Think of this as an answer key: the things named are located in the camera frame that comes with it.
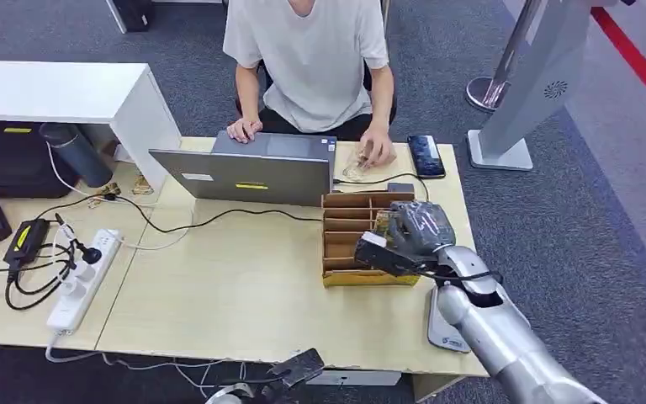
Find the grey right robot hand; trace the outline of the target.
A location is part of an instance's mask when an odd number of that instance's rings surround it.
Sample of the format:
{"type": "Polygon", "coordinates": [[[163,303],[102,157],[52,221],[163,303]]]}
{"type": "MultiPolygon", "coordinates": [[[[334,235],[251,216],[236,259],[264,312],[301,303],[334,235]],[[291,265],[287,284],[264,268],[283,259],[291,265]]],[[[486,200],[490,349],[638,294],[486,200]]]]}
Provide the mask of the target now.
{"type": "Polygon", "coordinates": [[[394,201],[388,232],[392,244],[385,250],[420,262],[441,261],[446,247],[456,244],[456,233],[444,209],[427,201],[394,201]]]}

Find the person's right hand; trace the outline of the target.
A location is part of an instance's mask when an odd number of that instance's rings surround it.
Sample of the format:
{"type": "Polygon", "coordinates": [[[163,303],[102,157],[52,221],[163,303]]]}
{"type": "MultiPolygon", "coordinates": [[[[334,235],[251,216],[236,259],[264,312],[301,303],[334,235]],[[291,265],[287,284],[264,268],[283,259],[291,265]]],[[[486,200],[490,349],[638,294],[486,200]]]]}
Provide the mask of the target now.
{"type": "Polygon", "coordinates": [[[226,128],[226,134],[234,141],[247,144],[255,140],[256,134],[263,128],[260,120],[239,118],[226,128]]]}

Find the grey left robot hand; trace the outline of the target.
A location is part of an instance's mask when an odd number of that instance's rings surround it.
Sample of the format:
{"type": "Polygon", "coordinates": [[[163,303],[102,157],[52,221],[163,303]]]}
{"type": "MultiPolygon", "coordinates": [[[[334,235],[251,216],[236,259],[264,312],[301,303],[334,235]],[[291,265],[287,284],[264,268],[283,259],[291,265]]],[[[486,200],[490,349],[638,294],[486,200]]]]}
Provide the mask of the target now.
{"type": "Polygon", "coordinates": [[[297,353],[292,358],[274,365],[270,373],[287,388],[306,382],[320,375],[325,363],[315,348],[297,353]]]}

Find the person's left hand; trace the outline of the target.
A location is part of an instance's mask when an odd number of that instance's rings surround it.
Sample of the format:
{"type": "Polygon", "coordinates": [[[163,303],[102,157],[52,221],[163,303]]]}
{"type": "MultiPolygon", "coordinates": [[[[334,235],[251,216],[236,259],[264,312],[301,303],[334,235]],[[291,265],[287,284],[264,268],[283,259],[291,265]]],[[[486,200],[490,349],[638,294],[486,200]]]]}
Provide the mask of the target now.
{"type": "Polygon", "coordinates": [[[365,168],[387,166],[397,157],[387,125],[371,123],[358,145],[361,165],[365,168]]]}

